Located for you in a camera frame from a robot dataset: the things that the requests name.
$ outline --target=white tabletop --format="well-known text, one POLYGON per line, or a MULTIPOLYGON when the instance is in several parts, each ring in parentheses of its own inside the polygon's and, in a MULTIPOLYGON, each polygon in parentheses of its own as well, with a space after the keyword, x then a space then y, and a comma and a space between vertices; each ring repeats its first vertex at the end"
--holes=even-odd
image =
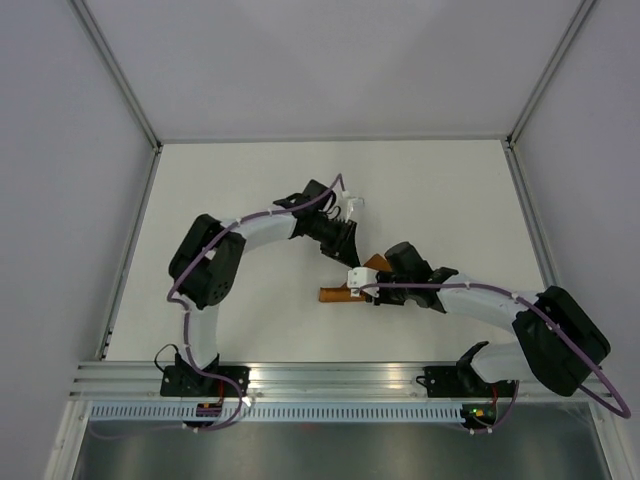
MULTIPOLYGON (((542 279, 500 142, 362 141, 166 145, 123 293, 108 360, 151 360, 181 343, 181 312, 166 303, 169 261, 195 217, 235 218, 328 185, 341 172, 365 198, 361 261, 410 241, 432 267, 456 268, 515 290, 542 279)), ((225 361, 456 360, 481 340, 509 334, 416 305, 321 304, 347 268, 310 238, 268 245, 242 259, 221 304, 225 361)))

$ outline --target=metal edge strip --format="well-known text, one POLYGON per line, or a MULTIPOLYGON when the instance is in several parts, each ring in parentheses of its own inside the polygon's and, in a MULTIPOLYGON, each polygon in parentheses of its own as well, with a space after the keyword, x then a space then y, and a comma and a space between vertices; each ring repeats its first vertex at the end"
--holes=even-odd
POLYGON ((520 115, 518 115, 518 118, 509 135, 512 143, 516 142, 522 135, 522 132, 529 122, 531 115, 544 97, 547 87, 551 84, 551 81, 562 65, 567 52, 575 42, 578 34, 582 31, 584 25, 586 24, 587 20, 591 16, 591 13, 594 11, 598 3, 599 0, 582 0, 580 2, 580 5, 578 5, 578 8, 573 14, 573 17, 571 17, 566 30, 562 34, 562 38, 558 42, 558 45, 556 45, 556 48, 551 54, 551 58, 549 58, 549 61, 545 65, 542 74, 533 87, 533 90, 531 91, 531 94, 529 95, 524 108, 521 110, 520 115))
POLYGON ((544 230, 540 223, 540 217, 531 195, 531 189, 527 184, 524 170, 518 155, 516 154, 516 149, 508 140, 502 141, 502 148, 504 149, 505 157, 507 159, 509 172, 511 172, 511 178, 513 179, 513 185, 516 189, 518 202, 520 202, 522 215, 527 225, 527 230, 529 231, 529 237, 531 239, 536 261, 538 262, 542 281, 547 287, 550 285, 557 285, 559 276, 551 256, 551 251, 549 249, 544 230))
POLYGON ((45 479, 73 478, 90 412, 91 402, 67 402, 45 469, 45 479))
POLYGON ((599 405, 589 402, 589 410, 596 435, 613 480, 635 480, 639 478, 638 465, 626 437, 624 425, 599 405))
POLYGON ((140 235, 140 230, 142 229, 142 221, 144 219, 144 214, 147 210, 147 205, 149 203, 149 197, 151 196, 151 189, 153 188, 153 182, 156 177, 156 172, 158 170, 158 164, 160 163, 160 157, 162 155, 162 147, 155 151, 153 154, 153 158, 151 162, 149 162, 149 169, 147 172, 147 180, 145 182, 144 188, 140 194, 140 198, 138 200, 137 205, 138 209, 136 211, 135 217, 131 223, 131 227, 129 229, 129 235, 127 236, 127 241, 125 244, 124 251, 122 253, 122 257, 118 262, 118 276, 115 279, 114 285, 109 294, 108 300, 108 310, 105 315, 105 319, 103 320, 104 328, 102 339, 98 345, 98 350, 96 351, 95 358, 103 359, 106 355, 106 349, 109 344, 109 337, 111 335, 111 330, 113 328, 113 324, 116 320, 116 315, 118 313, 118 309, 120 308, 120 302, 122 300, 122 294, 124 292, 124 287, 127 283, 127 276, 129 273, 129 268, 131 267, 131 261, 133 260, 133 254, 135 252, 135 246, 138 242, 138 237, 140 235))
POLYGON ((309 135, 299 137, 235 137, 235 138, 168 138, 162 143, 210 144, 210 143, 304 143, 304 142, 390 142, 390 141, 421 141, 421 140, 501 140, 504 133, 487 134, 410 134, 410 135, 309 135))
MULTIPOLYGON (((400 403, 438 403, 428 398, 424 387, 415 382, 429 362, 363 364, 249 364, 248 396, 260 401, 368 401, 400 403)), ((153 401, 162 404, 172 398, 160 397, 162 374, 151 362, 84 362, 70 388, 70 399, 100 401, 153 401)), ((597 381, 587 380, 590 388, 606 395, 597 381)), ((486 399, 450 399, 460 403, 486 402, 486 399)), ((563 398, 537 382, 521 384, 519 402, 585 402, 585 395, 563 398)))
POLYGON ((131 85, 129 84, 122 68, 116 60, 109 43, 107 42, 102 29, 98 25, 98 22, 93 15, 93 12, 85 2, 85 0, 68 0, 69 6, 73 10, 76 18, 80 22, 83 30, 89 37, 89 40, 93 44, 96 52, 100 56, 107 72, 114 81, 116 87, 120 91, 122 98, 124 99, 129 111, 133 115, 133 118, 138 123, 148 142, 151 144, 151 148, 158 150, 161 146, 161 142, 158 136, 155 134, 147 115, 144 113, 140 102, 133 93, 131 85))

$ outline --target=robotic arm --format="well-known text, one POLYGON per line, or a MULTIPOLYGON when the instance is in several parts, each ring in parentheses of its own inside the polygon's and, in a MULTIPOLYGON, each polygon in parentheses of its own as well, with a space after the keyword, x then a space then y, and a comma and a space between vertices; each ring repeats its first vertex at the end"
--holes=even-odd
POLYGON ((517 342, 507 344, 477 343, 462 356, 457 374, 470 392, 501 380, 537 379, 558 395, 571 396, 591 373, 524 302, 546 312, 595 364, 611 351, 604 335, 562 288, 505 295, 507 291, 480 284, 457 270, 433 270, 408 242, 391 248, 385 257, 392 272, 366 267, 349 272, 347 285, 353 295, 364 291, 374 305, 403 305, 412 299, 422 308, 474 317, 516 336, 517 342))
MULTIPOLYGON (((347 284, 352 294, 364 293, 373 305, 404 305, 414 300, 422 308, 475 317, 513 333, 517 341, 477 343, 457 362, 457 377, 469 393, 501 380, 535 378, 549 390, 570 396, 583 388, 582 383, 592 372, 606 380, 597 365, 611 351, 607 339, 571 295, 559 287, 512 295, 477 283, 458 270, 432 269, 408 242, 386 252, 391 272, 360 267, 356 223, 350 215, 361 203, 348 192, 336 194, 311 180, 302 193, 275 201, 267 212, 238 220, 217 220, 207 214, 196 218, 169 266, 169 274, 176 281, 169 299, 177 291, 186 299, 173 301, 191 313, 190 321, 185 322, 185 340, 192 342, 186 347, 192 358, 186 362, 182 352, 176 353, 175 369, 192 385, 202 382, 203 374, 218 378, 218 305, 233 286, 242 255, 271 242, 308 236, 320 243, 324 255, 351 268, 347 284), (335 209, 338 215, 330 218, 335 209), (216 239, 219 241, 213 256, 205 256, 216 239)), ((615 391, 608 381, 605 384, 612 393, 615 391)), ((191 391, 192 396, 208 396, 203 392, 208 390, 197 387, 191 391)), ((614 396, 623 416, 630 416, 617 392, 614 396)))

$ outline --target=purple cable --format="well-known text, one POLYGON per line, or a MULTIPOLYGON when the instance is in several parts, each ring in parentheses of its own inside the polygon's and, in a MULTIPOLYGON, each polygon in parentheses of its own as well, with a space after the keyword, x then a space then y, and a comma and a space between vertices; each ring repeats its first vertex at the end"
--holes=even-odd
POLYGON ((615 415, 618 415, 619 417, 622 417, 622 418, 631 418, 631 410, 629 410, 629 406, 627 405, 627 403, 622 398, 622 395, 620 395, 620 392, 618 392, 618 390, 616 390, 616 388, 613 386, 611 381, 602 372, 600 367, 598 367, 598 365, 593 363, 593 360, 591 360, 587 356, 586 353, 584 353, 582 350, 580 350, 580 347, 578 347, 567 336, 567 334, 562 331, 562 329, 558 326, 558 324, 555 323, 553 320, 551 320, 551 318, 546 313, 544 313, 542 310, 540 310, 534 304, 532 304, 528 300, 522 298, 521 296, 516 294, 515 297, 514 297, 513 293, 510 292, 509 290, 505 290, 504 288, 496 287, 496 286, 493 286, 493 285, 487 285, 485 283, 469 283, 468 285, 466 283, 441 283, 441 284, 437 284, 437 283, 433 283, 433 284, 432 283, 371 283, 371 284, 368 284, 368 285, 364 285, 363 287, 360 287, 360 290, 362 291, 365 288, 375 288, 375 287, 378 287, 378 288, 424 289, 424 290, 438 290, 438 289, 441 289, 441 288, 478 288, 480 290, 489 290, 491 292, 495 292, 495 293, 499 293, 500 295, 504 295, 505 297, 513 298, 514 301, 524 305, 529 310, 531 310, 536 315, 538 315, 538 317, 540 317, 544 321, 544 323, 546 323, 549 326, 549 328, 551 328, 551 330, 556 335, 558 335, 558 337, 560 337, 560 339, 565 343, 565 345, 567 345, 567 347, 569 347, 569 349, 573 353, 575 353, 578 356, 578 358, 585 363, 585 365, 587 367, 589 367, 589 369, 595 374, 596 377, 598 377, 598 379, 607 388, 607 390, 609 390, 609 393, 615 399, 616 403, 618 404, 618 406, 620 408, 618 409, 615 406, 609 404, 602 397, 600 397, 599 395, 597 395, 596 393, 594 393, 592 390, 588 389, 584 385, 580 385, 578 388, 582 392, 586 393, 593 400, 595 400, 597 403, 602 405, 604 408, 606 408, 610 412, 614 413, 615 415))
POLYGON ((144 430, 140 430, 139 432, 127 432, 127 433, 119 433, 116 435, 104 435, 102 433, 98 433, 93 428, 93 424, 96 422, 87 422, 87 431, 89 435, 97 438, 98 440, 124 440, 125 438, 131 438, 138 435, 142 435, 149 432, 160 432, 163 430, 182 430, 183 427, 181 425, 171 424, 171 425, 158 425, 151 428, 145 428, 144 430))
POLYGON ((252 213, 250 215, 242 217, 239 222, 236 221, 236 222, 231 223, 229 226, 225 227, 224 230, 222 230, 220 233, 218 233, 218 235, 216 235, 202 249, 202 251, 193 259, 193 261, 184 270, 184 272, 182 272, 182 274, 178 277, 178 279, 175 281, 175 283, 173 284, 173 286, 169 290, 169 293, 167 293, 167 302, 169 302, 169 303, 177 303, 178 305, 182 306, 182 308, 184 309, 184 317, 183 317, 183 322, 184 323, 183 323, 183 329, 182 329, 182 338, 183 338, 184 344, 185 344, 185 352, 187 354, 187 360, 189 362, 189 365, 191 365, 191 368, 193 368, 194 371, 196 371, 197 373, 199 373, 203 377, 213 378, 215 380, 228 383, 238 393, 238 406, 234 410, 233 414, 227 420, 225 420, 224 422, 220 423, 219 425, 212 425, 210 427, 203 427, 200 430, 203 430, 203 431, 221 430, 223 428, 226 428, 226 427, 230 426, 232 423, 234 423, 233 421, 236 419, 236 417, 238 415, 240 415, 240 411, 242 410, 242 390, 240 389, 240 385, 238 385, 235 381, 233 381, 229 377, 225 377, 224 375, 217 375, 215 373, 205 372, 204 370, 199 368, 198 365, 196 365, 196 362, 195 362, 195 360, 193 358, 193 354, 191 353, 191 347, 189 346, 189 320, 191 318, 191 309, 189 308, 189 304, 187 304, 186 301, 182 300, 181 298, 174 298, 174 295, 178 291, 178 288, 180 288, 180 285, 182 285, 182 282, 184 282, 184 280, 189 276, 189 274, 193 271, 193 269, 196 268, 198 263, 200 263, 200 261, 205 257, 205 255, 207 253, 209 253, 218 244, 218 242, 220 242, 220 240, 222 240, 222 238, 227 233, 229 233, 232 230, 234 230, 235 228, 237 228, 240 224, 248 222, 248 221, 251 221, 251 220, 255 220, 256 218, 269 217, 269 216, 272 216, 272 215, 285 215, 287 213, 293 213, 293 212, 297 212, 299 210, 304 210, 305 208, 308 208, 308 207, 310 207, 312 205, 315 205, 316 203, 318 203, 322 199, 324 199, 324 198, 328 197, 329 195, 331 195, 331 192, 333 191, 333 189, 338 184, 340 184, 340 188, 344 191, 344 189, 345 189, 344 188, 344 181, 342 179, 342 174, 341 173, 338 174, 338 176, 331 183, 329 188, 327 188, 323 193, 321 193, 320 195, 318 195, 314 199, 309 200, 306 203, 303 203, 301 205, 296 205, 295 207, 292 207, 292 208, 282 209, 282 210, 272 210, 272 211, 271 210, 265 210, 263 212, 252 213))

